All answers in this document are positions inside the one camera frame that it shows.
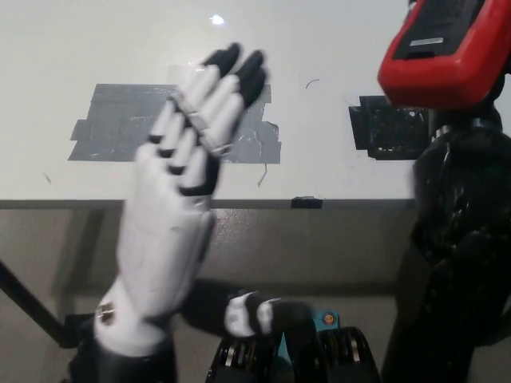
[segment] screw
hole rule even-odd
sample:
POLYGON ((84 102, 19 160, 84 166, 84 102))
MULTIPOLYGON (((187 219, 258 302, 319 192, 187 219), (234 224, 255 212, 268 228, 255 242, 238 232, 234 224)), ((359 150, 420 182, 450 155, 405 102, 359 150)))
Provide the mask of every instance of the screw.
POLYGON ((100 305, 96 309, 96 315, 99 318, 99 320, 106 324, 107 326, 110 326, 113 323, 113 319, 115 318, 115 310, 113 309, 113 303, 108 302, 104 305, 100 305))

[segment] label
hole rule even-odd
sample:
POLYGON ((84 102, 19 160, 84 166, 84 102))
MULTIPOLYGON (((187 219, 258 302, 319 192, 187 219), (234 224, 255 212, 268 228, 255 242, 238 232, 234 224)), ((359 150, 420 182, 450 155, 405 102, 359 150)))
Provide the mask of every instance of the label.
POLYGON ((443 42, 444 42, 443 38, 425 38, 423 40, 413 40, 410 43, 410 46, 442 44, 443 42))

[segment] robotic hand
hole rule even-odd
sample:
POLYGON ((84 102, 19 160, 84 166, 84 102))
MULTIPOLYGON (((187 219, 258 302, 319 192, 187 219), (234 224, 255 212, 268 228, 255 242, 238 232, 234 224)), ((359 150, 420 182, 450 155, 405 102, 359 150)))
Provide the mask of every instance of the robotic hand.
POLYGON ((238 121, 260 95, 266 73, 254 52, 229 74, 240 47, 217 51, 166 102, 135 158, 117 246, 119 275, 101 301, 94 331, 106 349, 152 355, 190 291, 211 237, 211 197, 220 159, 238 121))
POLYGON ((310 323, 302 303, 196 281, 215 222, 211 198, 240 118, 266 80, 255 51, 218 50, 165 103, 137 151, 117 244, 118 276, 82 326, 74 383, 176 381, 172 316, 228 339, 270 339, 310 323))

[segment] blue component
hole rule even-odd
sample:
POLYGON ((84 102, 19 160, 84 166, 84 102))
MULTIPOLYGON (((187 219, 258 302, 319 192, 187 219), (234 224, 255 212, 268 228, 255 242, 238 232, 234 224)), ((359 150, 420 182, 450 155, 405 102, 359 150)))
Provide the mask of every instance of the blue component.
MULTIPOLYGON (((316 332, 337 329, 340 327, 339 313, 333 310, 316 311, 314 315, 314 324, 316 327, 316 332)), ((292 373, 291 359, 287 353, 286 337, 284 335, 282 336, 282 341, 280 342, 277 359, 279 363, 276 363, 276 374, 292 373)))

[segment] black tape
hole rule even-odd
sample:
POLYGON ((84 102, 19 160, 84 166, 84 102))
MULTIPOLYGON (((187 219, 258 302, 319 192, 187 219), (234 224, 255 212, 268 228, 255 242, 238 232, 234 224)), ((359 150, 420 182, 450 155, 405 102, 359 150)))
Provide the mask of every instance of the black tape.
POLYGON ((315 197, 295 197, 291 200, 291 209, 321 209, 323 200, 315 197))
POLYGON ((394 107, 384 96, 361 96, 349 107, 357 150, 376 160, 416 160, 430 143, 428 111, 394 107))

